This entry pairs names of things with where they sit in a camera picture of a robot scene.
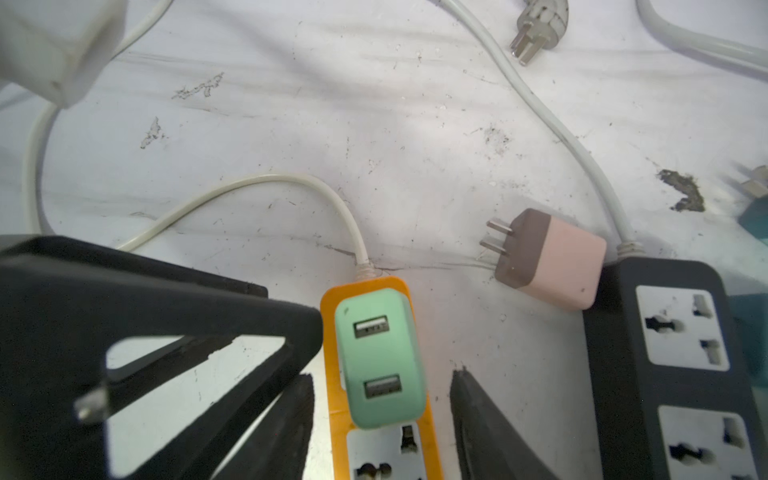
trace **pink and brown power adapter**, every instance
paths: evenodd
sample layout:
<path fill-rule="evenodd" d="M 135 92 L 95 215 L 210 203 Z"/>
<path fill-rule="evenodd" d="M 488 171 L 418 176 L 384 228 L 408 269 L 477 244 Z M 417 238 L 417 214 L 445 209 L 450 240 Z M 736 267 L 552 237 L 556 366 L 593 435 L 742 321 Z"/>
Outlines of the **pink and brown power adapter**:
<path fill-rule="evenodd" d="M 605 259 L 605 239 L 539 210 L 528 208 L 507 227 L 488 226 L 504 240 L 480 244 L 499 253 L 499 282 L 564 310 L 585 310 L 594 302 Z"/>

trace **orange power strip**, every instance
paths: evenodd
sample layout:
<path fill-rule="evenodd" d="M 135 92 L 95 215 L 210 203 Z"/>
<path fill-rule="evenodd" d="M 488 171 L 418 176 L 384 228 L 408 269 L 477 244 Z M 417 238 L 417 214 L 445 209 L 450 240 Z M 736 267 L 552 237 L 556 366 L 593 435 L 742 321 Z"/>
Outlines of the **orange power strip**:
<path fill-rule="evenodd" d="M 341 386 L 339 372 L 339 350 L 336 345 L 336 325 L 334 318 L 336 308 L 344 299 L 373 292 L 383 288 L 392 288 L 408 297 L 411 293 L 404 281 L 396 276 L 384 276 L 374 280 L 347 283 L 328 290 L 320 300 L 320 313 L 323 315 L 323 350 L 326 359 L 326 384 L 328 389 L 328 416 L 331 426 L 331 446 L 333 448 L 333 474 L 336 480 L 352 480 L 350 478 L 349 453 L 346 448 L 347 434 L 356 429 L 349 414 L 349 404 L 346 392 Z M 435 426 L 432 424 L 432 404 L 427 395 L 427 406 L 424 415 L 416 421 L 422 440 L 422 451 L 427 478 L 425 480 L 443 480 L 440 466 L 440 453 L 435 438 Z"/>

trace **usb port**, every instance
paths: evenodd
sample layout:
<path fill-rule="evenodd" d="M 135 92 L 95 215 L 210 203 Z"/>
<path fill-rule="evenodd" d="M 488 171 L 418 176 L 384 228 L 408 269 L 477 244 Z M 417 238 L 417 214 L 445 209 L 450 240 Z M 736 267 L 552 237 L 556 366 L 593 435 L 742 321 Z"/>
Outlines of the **usb port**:
<path fill-rule="evenodd" d="M 364 336 L 376 335 L 389 331 L 389 322 L 386 316 L 378 316 L 375 319 L 363 320 L 355 323 L 355 338 L 362 339 Z"/>
<path fill-rule="evenodd" d="M 365 382 L 364 385 L 366 386 L 367 399 L 402 391 L 400 375 L 391 375 L 382 379 L 369 380 L 368 382 Z"/>

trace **white cable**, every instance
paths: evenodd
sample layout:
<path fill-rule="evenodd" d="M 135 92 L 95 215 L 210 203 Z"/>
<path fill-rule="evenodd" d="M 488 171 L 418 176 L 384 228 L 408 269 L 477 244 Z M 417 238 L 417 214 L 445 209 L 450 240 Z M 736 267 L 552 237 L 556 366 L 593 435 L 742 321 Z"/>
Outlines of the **white cable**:
<path fill-rule="evenodd" d="M 621 206 L 611 182 L 600 169 L 600 165 L 589 154 L 584 145 L 568 130 L 565 125 L 544 105 L 533 91 L 525 84 L 512 63 L 504 55 L 496 40 L 488 29 L 470 12 L 459 0 L 438 0 L 446 10 L 451 12 L 464 26 L 480 41 L 485 50 L 491 55 L 509 84 L 518 92 L 523 101 L 538 115 L 538 117 L 563 141 L 563 144 L 576 157 L 584 171 L 592 180 L 592 184 L 603 198 L 608 213 L 613 218 L 616 230 L 621 238 L 619 256 L 642 254 L 642 246 L 635 240 L 634 231 L 627 219 L 627 214 Z"/>
<path fill-rule="evenodd" d="M 331 187 L 323 183 L 317 177 L 307 174 L 262 174 L 251 175 L 239 180 L 225 182 L 213 190 L 206 192 L 205 194 L 195 197 L 188 202 L 179 205 L 167 214 L 155 220 L 151 227 L 142 233 L 139 233 L 136 237 L 131 238 L 129 241 L 117 246 L 118 250 L 130 252 L 140 247 L 144 243 L 148 242 L 160 232 L 168 228 L 174 222 L 178 221 L 183 216 L 190 213 L 192 210 L 198 208 L 200 205 L 213 200 L 214 198 L 225 194 L 226 192 L 235 190 L 237 188 L 246 187 L 248 185 L 263 184 L 266 182 L 290 182 L 294 184 L 301 184 L 314 189 L 319 194 L 323 195 L 339 212 L 344 224 L 346 225 L 349 235 L 352 237 L 352 242 L 355 249 L 355 260 L 358 268 L 358 280 L 363 278 L 370 278 L 372 276 L 372 267 L 368 258 L 368 251 L 366 250 L 366 244 L 362 240 L 362 234 L 357 227 L 355 217 L 352 216 L 352 212 L 349 211 L 344 200 L 333 191 Z"/>
<path fill-rule="evenodd" d="M 693 49 L 721 61 L 756 71 L 768 71 L 768 50 L 724 38 L 703 35 L 664 20 L 650 0 L 637 0 L 637 12 L 650 33 L 672 49 Z"/>
<path fill-rule="evenodd" d="M 168 10 L 173 0 L 160 0 L 152 11 L 125 36 L 123 41 L 115 48 L 112 58 L 114 59 L 126 48 L 133 45 L 139 38 L 149 31 L 157 23 L 163 14 Z M 27 140 L 27 150 L 22 158 L 22 202 L 24 203 L 24 212 L 27 217 L 27 227 L 30 233 L 42 233 L 40 224 L 40 213 L 38 206 L 38 159 L 40 158 L 40 149 L 42 148 L 45 135 L 51 128 L 51 121 L 58 112 L 55 104 L 48 103 L 45 110 L 40 113 L 32 131 Z"/>

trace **teal object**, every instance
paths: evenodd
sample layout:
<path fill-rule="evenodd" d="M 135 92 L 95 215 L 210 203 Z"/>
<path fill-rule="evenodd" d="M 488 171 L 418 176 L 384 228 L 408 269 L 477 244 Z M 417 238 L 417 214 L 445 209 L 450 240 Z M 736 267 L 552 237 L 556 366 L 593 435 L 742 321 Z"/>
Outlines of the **teal object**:
<path fill-rule="evenodd" d="M 391 288 L 336 308 L 336 340 L 352 421 L 375 429 L 422 416 L 427 393 L 411 303 Z"/>
<path fill-rule="evenodd" d="M 768 294 L 728 297 L 753 386 L 768 387 Z"/>
<path fill-rule="evenodd" d="M 739 217 L 739 225 L 768 245 L 768 197 L 752 202 Z"/>

